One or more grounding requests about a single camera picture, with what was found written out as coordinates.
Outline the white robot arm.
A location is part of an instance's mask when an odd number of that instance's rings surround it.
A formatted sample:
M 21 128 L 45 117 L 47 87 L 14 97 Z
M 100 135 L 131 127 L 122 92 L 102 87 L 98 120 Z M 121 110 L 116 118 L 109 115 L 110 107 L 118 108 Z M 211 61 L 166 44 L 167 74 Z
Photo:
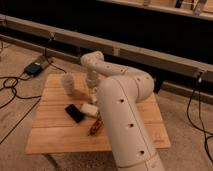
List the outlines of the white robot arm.
M 97 105 L 118 171 L 165 171 L 136 105 L 153 93 L 153 78 L 142 70 L 105 62 L 100 51 L 83 55 L 81 64 L 105 76 L 97 88 Z

